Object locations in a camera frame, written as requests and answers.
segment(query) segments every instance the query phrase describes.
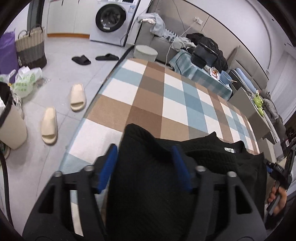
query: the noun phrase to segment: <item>blue bowl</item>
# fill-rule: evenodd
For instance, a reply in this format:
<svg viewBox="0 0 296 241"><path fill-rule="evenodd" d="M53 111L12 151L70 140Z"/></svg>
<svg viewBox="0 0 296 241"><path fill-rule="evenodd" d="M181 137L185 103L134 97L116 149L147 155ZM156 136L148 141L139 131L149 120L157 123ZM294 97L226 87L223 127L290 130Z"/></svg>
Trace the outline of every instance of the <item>blue bowl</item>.
<svg viewBox="0 0 296 241"><path fill-rule="evenodd" d="M225 71L222 70L220 74L220 80L223 84L229 85L232 81L232 78Z"/></svg>

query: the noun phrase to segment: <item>black slipper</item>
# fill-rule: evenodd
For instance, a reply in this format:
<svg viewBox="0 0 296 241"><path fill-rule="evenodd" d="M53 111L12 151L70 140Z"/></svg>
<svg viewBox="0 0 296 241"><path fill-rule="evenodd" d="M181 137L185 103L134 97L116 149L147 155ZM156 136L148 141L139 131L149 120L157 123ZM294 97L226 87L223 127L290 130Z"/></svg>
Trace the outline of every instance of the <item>black slipper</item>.
<svg viewBox="0 0 296 241"><path fill-rule="evenodd" d="M91 61L87 57L85 57L84 55L81 55L80 57L75 56L75 57L72 58L72 60L75 63L78 63L80 65L89 65L89 64L91 64Z"/></svg>
<svg viewBox="0 0 296 241"><path fill-rule="evenodd" d="M119 57L113 55L113 54L106 54L105 56L97 56L96 60L119 60Z"/></svg>

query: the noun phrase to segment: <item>curtain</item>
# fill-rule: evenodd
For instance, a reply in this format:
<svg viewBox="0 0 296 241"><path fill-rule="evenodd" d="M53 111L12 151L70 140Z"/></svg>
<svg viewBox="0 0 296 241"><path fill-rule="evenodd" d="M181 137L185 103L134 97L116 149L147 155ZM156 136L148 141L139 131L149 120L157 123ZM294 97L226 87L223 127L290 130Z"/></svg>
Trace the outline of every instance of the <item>curtain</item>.
<svg viewBox="0 0 296 241"><path fill-rule="evenodd" d="M296 59L284 52L269 82L267 89L285 124L296 111Z"/></svg>

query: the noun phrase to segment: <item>human hand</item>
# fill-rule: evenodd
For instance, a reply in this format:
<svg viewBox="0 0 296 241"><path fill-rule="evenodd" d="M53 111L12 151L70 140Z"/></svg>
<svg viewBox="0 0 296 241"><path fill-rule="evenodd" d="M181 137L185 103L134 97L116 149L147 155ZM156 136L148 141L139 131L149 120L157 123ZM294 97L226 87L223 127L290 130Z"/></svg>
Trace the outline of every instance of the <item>human hand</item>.
<svg viewBox="0 0 296 241"><path fill-rule="evenodd" d="M279 194L281 196L281 199L279 200L279 203L274 209L274 212L273 212L274 215L278 215L278 213L285 207L287 202L287 192L284 188L279 187ZM269 198L267 199L267 202L271 203L275 198L276 198L276 188L275 186L273 186L269 194Z"/></svg>

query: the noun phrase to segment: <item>cabinet door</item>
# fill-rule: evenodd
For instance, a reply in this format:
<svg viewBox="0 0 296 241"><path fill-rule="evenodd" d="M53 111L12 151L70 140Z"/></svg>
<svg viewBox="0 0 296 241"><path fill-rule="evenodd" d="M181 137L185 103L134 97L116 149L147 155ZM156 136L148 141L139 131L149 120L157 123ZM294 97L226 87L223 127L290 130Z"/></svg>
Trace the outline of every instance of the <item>cabinet door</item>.
<svg viewBox="0 0 296 241"><path fill-rule="evenodd" d="M75 16L78 7L78 0L62 0L60 33L74 33Z"/></svg>
<svg viewBox="0 0 296 241"><path fill-rule="evenodd" d="M91 27L95 25L98 10L96 0L79 0L74 33L90 34Z"/></svg>
<svg viewBox="0 0 296 241"><path fill-rule="evenodd" d="M47 18L47 33L58 33L61 24L62 0L51 1Z"/></svg>

